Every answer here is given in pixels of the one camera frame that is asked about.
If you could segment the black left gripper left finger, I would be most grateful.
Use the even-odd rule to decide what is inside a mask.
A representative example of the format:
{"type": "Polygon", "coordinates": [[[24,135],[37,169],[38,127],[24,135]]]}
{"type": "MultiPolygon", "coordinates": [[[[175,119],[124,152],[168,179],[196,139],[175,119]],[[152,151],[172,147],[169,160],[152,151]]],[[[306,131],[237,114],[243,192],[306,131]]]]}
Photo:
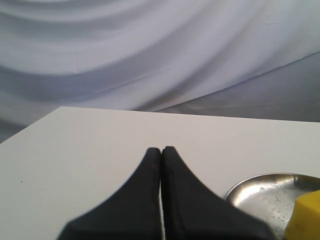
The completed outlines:
{"type": "Polygon", "coordinates": [[[106,201],[69,221],[60,240],[159,240],[161,152],[148,148],[130,178],[106,201]]]}

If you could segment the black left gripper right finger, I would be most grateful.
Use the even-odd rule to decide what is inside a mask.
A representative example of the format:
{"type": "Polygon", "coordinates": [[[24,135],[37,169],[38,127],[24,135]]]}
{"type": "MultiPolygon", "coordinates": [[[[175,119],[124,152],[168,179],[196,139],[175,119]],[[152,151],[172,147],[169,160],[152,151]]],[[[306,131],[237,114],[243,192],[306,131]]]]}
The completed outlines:
{"type": "Polygon", "coordinates": [[[263,221],[208,189],[173,146],[162,151],[161,200],[167,240],[273,240],[263,221]]]}

